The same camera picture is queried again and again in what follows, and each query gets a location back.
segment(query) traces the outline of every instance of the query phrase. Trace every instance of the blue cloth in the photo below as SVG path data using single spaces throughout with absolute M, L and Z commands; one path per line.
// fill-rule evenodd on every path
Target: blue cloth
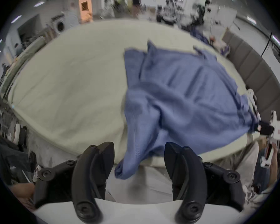
M 127 151 L 115 169 L 132 176 L 140 162 L 164 155 L 166 142 L 189 146 L 196 154 L 223 147 L 253 128 L 246 96 L 216 57 L 157 49 L 126 50 L 128 90 L 125 116 Z

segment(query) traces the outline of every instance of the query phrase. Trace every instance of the washing machine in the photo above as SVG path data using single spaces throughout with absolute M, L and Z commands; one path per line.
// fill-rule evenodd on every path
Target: washing machine
M 54 28 L 56 34 L 58 34 L 58 35 L 60 35 L 67 29 L 64 14 L 53 17 L 52 23 L 53 23 L 53 28 Z
M 52 22 L 54 30 L 58 35 L 69 28 L 79 25 L 78 16 L 72 11 L 68 11 L 61 15 L 53 17 Z

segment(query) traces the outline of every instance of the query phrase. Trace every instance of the gray padded panel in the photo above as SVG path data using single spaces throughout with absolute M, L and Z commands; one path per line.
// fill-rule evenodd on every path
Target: gray padded panel
M 230 45 L 230 54 L 228 55 L 228 58 L 232 61 L 233 56 L 236 53 L 237 48 L 239 45 L 244 42 L 242 39 L 238 38 L 237 36 L 233 36 L 229 42 Z
M 233 37 L 233 33 L 230 32 L 229 30 L 226 30 L 222 40 L 226 43 L 226 44 L 229 44 L 231 38 Z
M 248 79 L 244 79 L 244 81 L 247 86 L 251 87 L 254 92 L 257 93 L 272 75 L 272 70 L 269 68 L 267 63 L 262 60 L 256 69 L 249 75 Z
M 262 61 L 263 59 L 261 56 L 255 50 L 251 50 L 251 52 L 246 56 L 243 64 L 238 69 L 238 72 L 244 81 L 247 80 L 247 78 L 257 68 L 258 65 L 262 65 Z
M 222 39 L 231 47 L 228 56 L 247 86 L 257 96 L 257 107 L 262 120 L 269 121 L 271 110 L 280 119 L 280 84 L 268 64 L 245 41 L 226 30 Z
M 229 59 L 235 65 L 235 68 L 239 70 L 243 65 L 247 64 L 247 62 L 249 61 L 247 60 L 247 58 L 249 57 L 252 51 L 252 47 L 250 47 L 248 43 L 243 41 L 236 49 L 235 54 L 233 54 L 233 56 L 229 56 Z
M 256 92 L 259 112 L 267 109 L 280 95 L 280 85 L 274 76 Z
M 277 113 L 277 120 L 280 120 L 280 95 L 279 97 L 264 111 L 260 112 L 261 119 L 263 121 L 270 121 L 271 110 L 275 110 Z

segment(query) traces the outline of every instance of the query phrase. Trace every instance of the white robot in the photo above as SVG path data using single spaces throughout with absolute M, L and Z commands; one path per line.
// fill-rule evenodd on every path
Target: white robot
M 270 125 L 274 127 L 274 131 L 269 136 L 269 147 L 267 150 L 267 154 L 265 157 L 261 157 L 260 166 L 263 168 L 269 168 L 271 166 L 271 161 L 274 154 L 272 144 L 274 143 L 278 147 L 278 141 L 280 141 L 280 121 L 277 121 L 277 114 L 274 110 L 271 111 Z

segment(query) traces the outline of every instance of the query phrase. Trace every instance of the shoe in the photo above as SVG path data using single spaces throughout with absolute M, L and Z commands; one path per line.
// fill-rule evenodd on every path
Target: shoe
M 38 179 L 38 173 L 39 173 L 39 171 L 42 169 L 42 167 L 40 166 L 40 165 L 38 165 L 37 167 L 36 167 L 36 169 L 34 170 L 34 174 L 33 174 L 33 178 L 32 178 L 32 181 L 34 182 L 34 183 L 36 183 L 36 181 L 37 181 L 37 179 Z
M 36 167 L 36 154 L 33 151 L 31 151 L 29 154 L 29 162 L 30 162 L 31 172 L 33 173 Z

